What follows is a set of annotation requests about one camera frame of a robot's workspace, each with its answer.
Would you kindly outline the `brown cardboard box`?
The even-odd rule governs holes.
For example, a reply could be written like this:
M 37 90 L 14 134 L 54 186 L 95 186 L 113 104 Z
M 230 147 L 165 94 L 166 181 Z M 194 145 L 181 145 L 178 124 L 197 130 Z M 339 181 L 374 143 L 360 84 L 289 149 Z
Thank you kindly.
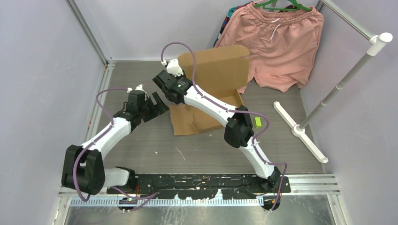
M 195 83 L 217 99 L 239 107 L 243 104 L 238 90 L 247 85 L 250 52 L 243 45 L 231 45 L 195 52 Z M 195 135 L 222 128 L 216 119 L 189 105 L 171 105 L 174 134 Z

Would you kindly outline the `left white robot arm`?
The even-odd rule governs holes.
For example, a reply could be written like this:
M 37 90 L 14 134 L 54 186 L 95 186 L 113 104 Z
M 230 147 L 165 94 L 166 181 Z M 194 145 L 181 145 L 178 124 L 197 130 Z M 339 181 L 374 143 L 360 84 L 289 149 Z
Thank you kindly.
M 61 184 L 78 194 L 96 195 L 102 188 L 113 188 L 130 194 L 136 190 L 135 171 L 126 167 L 106 169 L 104 159 L 124 137 L 142 122 L 148 122 L 169 111 L 157 92 L 152 97 L 143 90 L 128 90 L 128 100 L 110 123 L 92 139 L 66 149 Z

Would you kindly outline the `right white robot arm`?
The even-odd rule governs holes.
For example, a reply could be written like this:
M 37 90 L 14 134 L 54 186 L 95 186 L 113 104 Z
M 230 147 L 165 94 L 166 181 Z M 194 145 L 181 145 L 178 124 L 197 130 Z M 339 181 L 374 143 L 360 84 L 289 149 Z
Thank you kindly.
M 255 169 L 256 175 L 261 179 L 261 188 L 268 193 L 278 188 L 281 172 L 269 161 L 259 146 L 250 112 L 245 106 L 227 104 L 205 92 L 187 77 L 176 77 L 165 70 L 158 73 L 153 82 L 167 100 L 193 106 L 216 119 L 225 128 L 225 142 L 233 148 L 240 149 Z

